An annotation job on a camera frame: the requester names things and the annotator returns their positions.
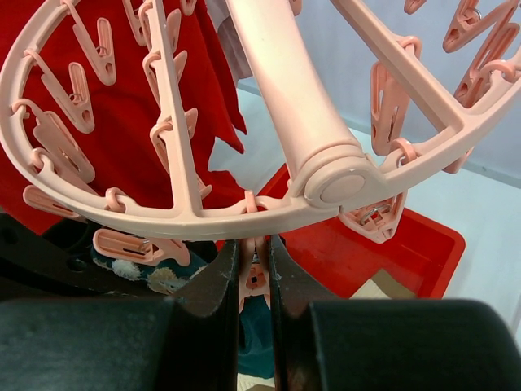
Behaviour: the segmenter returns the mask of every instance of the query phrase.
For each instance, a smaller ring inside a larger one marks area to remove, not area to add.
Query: red box
[[[284,165],[260,193],[282,198]],[[441,298],[465,250],[456,231],[405,209],[394,236],[376,244],[338,218],[282,234],[293,259],[340,297],[350,297],[377,271],[386,270],[418,297]]]

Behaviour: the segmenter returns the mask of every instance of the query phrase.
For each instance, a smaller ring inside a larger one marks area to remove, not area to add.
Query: teal fabric
[[[93,248],[94,263],[132,281],[141,281],[151,290],[168,295],[193,279],[208,264],[190,252],[190,265],[179,266],[173,259],[157,266],[139,265],[105,257]],[[274,348],[271,313],[263,296],[249,297],[239,315],[239,372],[269,379],[274,377]]]

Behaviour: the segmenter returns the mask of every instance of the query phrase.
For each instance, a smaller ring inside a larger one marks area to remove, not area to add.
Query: red cloth
[[[16,36],[41,3],[41,0],[2,3],[0,59],[5,59]],[[164,5],[169,13],[179,8],[179,0],[164,0]],[[171,207],[173,200],[169,177],[149,139],[159,109],[142,70],[142,59],[147,49],[134,40],[121,0],[83,0],[77,10],[94,42],[97,39],[97,18],[102,16],[111,22],[116,53],[116,84],[104,86],[95,76],[72,33],[70,16],[52,34],[41,55],[66,90],[70,90],[68,63],[77,61],[84,66],[93,102],[94,132],[81,134],[74,129],[46,91],[38,68],[31,72],[24,97],[33,100],[43,110],[52,110],[62,117],[96,168],[96,179],[91,186],[99,194],[104,194],[109,187],[119,187],[140,205]],[[209,173],[208,162],[215,137],[242,152],[243,146],[234,127],[246,133],[246,126],[239,113],[230,70],[202,0],[197,2],[192,16],[182,17],[177,51],[182,50],[188,51],[188,61],[180,82],[183,106],[185,110],[193,107],[199,110],[192,139],[195,168],[203,182],[213,186],[212,193],[204,200],[204,207],[229,206],[243,198],[243,189],[227,171]],[[32,135],[33,127],[31,116],[25,121],[25,129],[33,146],[38,147]],[[28,182],[14,169],[3,151],[0,152],[0,167],[0,205],[9,214],[37,233],[59,219],[32,209],[23,202],[22,191]]]

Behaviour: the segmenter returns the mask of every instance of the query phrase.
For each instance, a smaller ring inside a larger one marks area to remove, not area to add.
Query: white wall
[[[486,15],[499,2],[481,0],[479,11]],[[429,0],[413,15],[403,12],[403,3],[403,0],[366,0],[392,31],[422,39],[422,62],[449,91],[454,91],[488,32],[448,55],[441,43],[459,1]],[[521,10],[518,10],[514,21],[520,20]],[[350,125],[368,131],[369,75],[376,58],[328,0],[304,0],[297,22],[318,74],[340,114]],[[520,42],[518,37],[506,57],[513,54]],[[254,86],[255,82],[247,80],[245,84]],[[475,149],[470,159],[471,169],[493,172],[492,176],[521,184],[520,108],[521,103],[517,102],[502,123]],[[434,129],[411,104],[402,134],[417,142],[431,137]]]

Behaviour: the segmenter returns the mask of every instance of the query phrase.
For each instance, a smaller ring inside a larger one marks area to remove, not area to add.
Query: white floor
[[[248,128],[248,135],[239,133],[246,152],[241,156],[217,140],[210,165],[259,191],[282,166],[282,149],[262,98],[239,90],[239,102]],[[369,136],[353,133],[370,151]],[[465,238],[466,251],[445,296],[489,303],[515,333],[521,317],[521,189],[466,170],[439,173],[410,190],[407,207]],[[516,339],[521,343],[521,330]]]

